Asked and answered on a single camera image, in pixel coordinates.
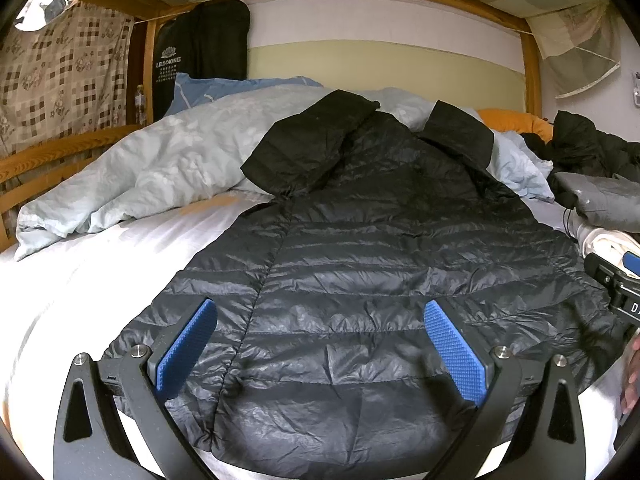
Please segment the person's right hand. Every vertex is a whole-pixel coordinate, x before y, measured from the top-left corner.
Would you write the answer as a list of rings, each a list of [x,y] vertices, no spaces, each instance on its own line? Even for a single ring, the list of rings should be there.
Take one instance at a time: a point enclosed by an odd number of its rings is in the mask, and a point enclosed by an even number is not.
[[[620,396],[620,408],[624,415],[634,409],[639,401],[639,374],[640,374],[640,335],[635,334],[628,346],[628,356],[624,374],[624,386]]]

